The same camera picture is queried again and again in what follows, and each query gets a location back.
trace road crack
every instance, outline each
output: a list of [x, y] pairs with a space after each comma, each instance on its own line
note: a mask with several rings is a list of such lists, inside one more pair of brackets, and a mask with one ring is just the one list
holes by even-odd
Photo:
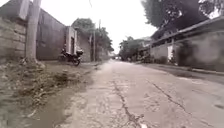
[[126, 105], [125, 98], [124, 98], [124, 96], [122, 95], [120, 89], [117, 87], [117, 85], [116, 85], [115, 82], [114, 82], [114, 88], [115, 88], [115, 91], [116, 91], [117, 96], [118, 96], [118, 97], [121, 99], [121, 101], [122, 101], [122, 108], [124, 109], [125, 114], [126, 114], [126, 116], [128, 117], [128, 122], [126, 122], [124, 125], [120, 126], [119, 128], [123, 128], [123, 127], [125, 127], [125, 126], [130, 125], [130, 124], [133, 124], [133, 126], [134, 126], [135, 128], [141, 128], [141, 125], [140, 125], [140, 123], [139, 123], [139, 120], [140, 120], [141, 118], [143, 118], [144, 115], [142, 114], [142, 115], [140, 115], [140, 116], [136, 116], [136, 115], [134, 115], [134, 114], [131, 114], [131, 113], [129, 112], [129, 109], [128, 109], [127, 105]]
[[156, 84], [150, 82], [156, 89], [158, 89], [163, 95], [165, 95], [168, 99], [168, 101], [170, 101], [171, 103], [177, 105], [179, 108], [181, 108], [186, 114], [190, 115], [192, 118], [198, 120], [199, 122], [201, 122], [202, 124], [204, 125], [207, 125], [209, 127], [214, 127], [213, 125], [209, 124], [208, 122], [204, 121], [204, 120], [201, 120], [197, 117], [195, 117], [192, 113], [188, 112], [185, 107], [178, 103], [177, 101], [173, 100], [172, 96], [170, 96], [169, 94], [167, 94], [162, 88], [160, 88], [159, 86], [157, 86]]

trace building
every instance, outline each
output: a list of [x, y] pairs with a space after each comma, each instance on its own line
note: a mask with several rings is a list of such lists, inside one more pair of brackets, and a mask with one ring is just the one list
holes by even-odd
[[224, 71], [223, 35], [224, 17], [218, 17], [156, 40], [147, 49], [155, 59], [171, 59], [172, 51], [187, 43], [194, 46], [194, 50], [185, 59], [186, 66]]

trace tree foliage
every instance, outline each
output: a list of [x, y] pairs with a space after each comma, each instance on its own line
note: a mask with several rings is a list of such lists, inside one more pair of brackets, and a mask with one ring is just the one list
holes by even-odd
[[223, 0], [145, 0], [147, 23], [157, 28], [183, 29], [207, 20], [207, 15], [221, 9]]
[[126, 40], [123, 40], [120, 43], [119, 56], [122, 58], [122, 60], [127, 60], [128, 58], [136, 55], [140, 47], [141, 45], [139, 41], [134, 40], [134, 38], [129, 36]]
[[95, 24], [89, 18], [78, 18], [73, 24], [73, 28], [78, 28], [82, 33], [87, 37], [91, 38], [93, 41], [94, 32], [95, 32], [95, 41], [97, 46], [102, 46], [108, 51], [114, 51], [112, 48], [112, 40], [108, 36], [106, 28], [95, 28]]

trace house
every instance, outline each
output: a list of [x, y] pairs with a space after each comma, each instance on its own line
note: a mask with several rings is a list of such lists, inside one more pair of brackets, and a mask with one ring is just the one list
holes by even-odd
[[223, 71], [223, 35], [224, 17], [218, 17], [155, 40], [148, 49], [155, 59], [170, 59], [173, 56], [171, 52], [187, 42], [195, 47], [193, 55], [186, 58], [187, 66]]
[[150, 47], [152, 45], [151, 37], [143, 37], [138, 39], [140, 43], [140, 47], [138, 49], [138, 60], [141, 60], [143, 57], [146, 57], [150, 54]]
[[67, 26], [65, 49], [69, 54], [76, 54], [77, 50], [82, 50], [84, 52], [82, 55], [82, 61], [92, 61], [89, 37], [86, 37], [79, 28], [74, 29], [71, 26]]

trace motorcycle wheel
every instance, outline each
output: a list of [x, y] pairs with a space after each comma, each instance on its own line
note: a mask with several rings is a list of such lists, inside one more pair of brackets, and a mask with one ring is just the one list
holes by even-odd
[[75, 66], [79, 66], [79, 64], [80, 64], [80, 60], [75, 60], [75, 61], [73, 61], [73, 64], [75, 65]]

